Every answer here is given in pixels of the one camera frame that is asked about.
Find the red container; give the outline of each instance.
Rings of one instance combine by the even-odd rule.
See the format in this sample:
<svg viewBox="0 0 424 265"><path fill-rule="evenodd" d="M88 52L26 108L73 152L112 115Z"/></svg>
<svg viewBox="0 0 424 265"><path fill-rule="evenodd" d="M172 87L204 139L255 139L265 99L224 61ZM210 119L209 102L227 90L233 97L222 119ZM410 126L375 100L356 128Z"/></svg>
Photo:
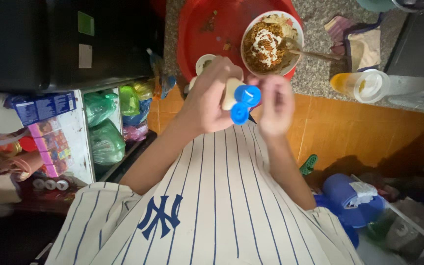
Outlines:
<svg viewBox="0 0 424 265"><path fill-rule="evenodd" d="M240 55L242 36L253 19L272 10L289 13L302 25L290 0L187 0L180 13L176 50L186 80L196 76L197 60L209 53L229 57L243 69L246 78L250 72ZM290 80L294 72L295 69L285 77Z"/></svg>

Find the mayonnaise bottle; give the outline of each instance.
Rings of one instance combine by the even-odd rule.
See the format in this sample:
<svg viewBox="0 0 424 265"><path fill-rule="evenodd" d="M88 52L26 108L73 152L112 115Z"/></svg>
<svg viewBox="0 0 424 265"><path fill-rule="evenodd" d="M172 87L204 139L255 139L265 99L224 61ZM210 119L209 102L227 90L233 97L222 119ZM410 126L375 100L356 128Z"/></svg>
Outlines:
<svg viewBox="0 0 424 265"><path fill-rule="evenodd" d="M189 83L192 90L197 76ZM261 91L254 85L247 85L232 77L225 84L224 96L221 106L223 110L230 111L230 117L238 125L244 124L250 115L250 108L258 105L261 101Z"/></svg>

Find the black refrigerator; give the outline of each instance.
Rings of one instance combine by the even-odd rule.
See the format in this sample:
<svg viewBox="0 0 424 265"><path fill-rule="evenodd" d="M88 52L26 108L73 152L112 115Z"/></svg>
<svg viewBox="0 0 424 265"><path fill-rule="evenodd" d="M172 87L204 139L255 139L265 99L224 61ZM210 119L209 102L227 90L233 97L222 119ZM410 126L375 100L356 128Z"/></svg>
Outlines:
<svg viewBox="0 0 424 265"><path fill-rule="evenodd" d="M147 0L0 0L0 91L47 93L151 76L164 21Z"/></svg>

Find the green plastic bag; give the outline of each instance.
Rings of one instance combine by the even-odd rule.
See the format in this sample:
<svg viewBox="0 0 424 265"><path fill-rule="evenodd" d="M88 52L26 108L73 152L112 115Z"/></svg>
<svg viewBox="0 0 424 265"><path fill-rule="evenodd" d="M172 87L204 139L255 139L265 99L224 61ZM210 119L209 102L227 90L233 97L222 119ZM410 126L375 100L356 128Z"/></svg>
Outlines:
<svg viewBox="0 0 424 265"><path fill-rule="evenodd" d="M86 105L86 116L88 118L88 127L96 126L102 123L115 111L114 99L117 94L99 94L88 93L84 95L84 103Z"/></svg>
<svg viewBox="0 0 424 265"><path fill-rule="evenodd" d="M94 163L114 165L125 156L125 142L111 120L90 128L90 142Z"/></svg>
<svg viewBox="0 0 424 265"><path fill-rule="evenodd" d="M119 98L121 99L121 113L124 116L132 116L140 114L140 101L138 94L130 86L121 86L119 90Z"/></svg>

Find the pinstripe jersey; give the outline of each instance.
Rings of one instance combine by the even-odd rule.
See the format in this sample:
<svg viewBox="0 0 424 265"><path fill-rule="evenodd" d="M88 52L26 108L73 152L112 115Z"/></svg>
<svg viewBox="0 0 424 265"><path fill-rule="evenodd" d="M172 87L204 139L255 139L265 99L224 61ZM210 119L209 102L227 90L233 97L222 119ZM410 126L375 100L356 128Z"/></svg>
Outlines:
<svg viewBox="0 0 424 265"><path fill-rule="evenodd" d="M256 124L200 135L143 196L79 190L46 264L363 264L335 215L268 172Z"/></svg>

